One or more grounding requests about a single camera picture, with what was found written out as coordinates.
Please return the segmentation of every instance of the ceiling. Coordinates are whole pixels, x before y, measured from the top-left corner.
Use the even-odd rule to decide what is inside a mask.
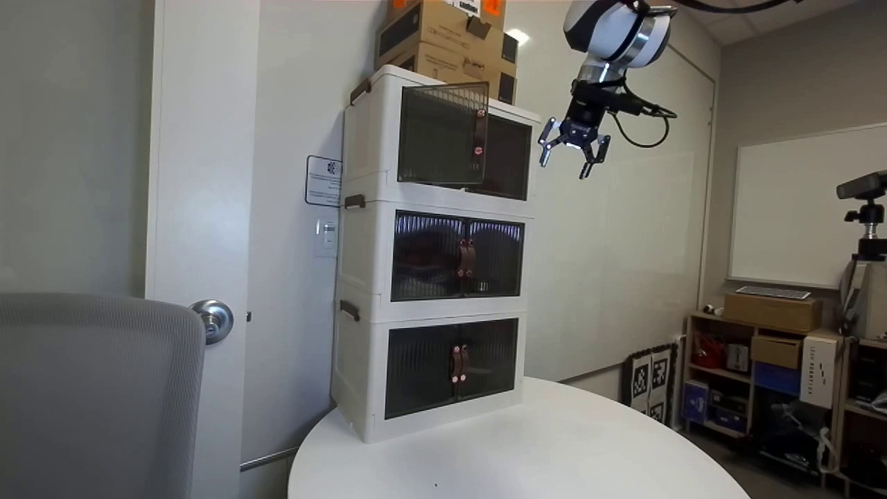
[[[753,6],[758,0],[710,0],[713,6]],[[790,0],[783,6],[757,10],[757,14],[704,14],[695,8],[679,8],[681,14],[689,14],[713,39],[721,44],[738,44],[743,39],[753,39],[844,6],[854,6],[860,0]]]

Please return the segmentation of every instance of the chair backrest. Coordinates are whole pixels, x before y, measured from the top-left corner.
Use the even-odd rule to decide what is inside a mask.
[[[0,293],[0,496],[186,499],[203,348],[186,306]]]

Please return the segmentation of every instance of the white round table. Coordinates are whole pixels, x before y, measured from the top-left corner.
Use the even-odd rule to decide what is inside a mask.
[[[611,399],[523,379],[523,401],[363,442],[340,409],[297,451],[287,499],[746,499],[702,449]]]

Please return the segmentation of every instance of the white cabinet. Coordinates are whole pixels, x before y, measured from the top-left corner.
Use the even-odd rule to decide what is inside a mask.
[[[345,108],[332,395],[361,438],[521,395],[531,128],[394,65]]]

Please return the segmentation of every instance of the door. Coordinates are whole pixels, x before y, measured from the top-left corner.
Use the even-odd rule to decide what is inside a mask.
[[[240,494],[257,8],[156,0],[143,297],[233,309],[205,358],[193,499]]]

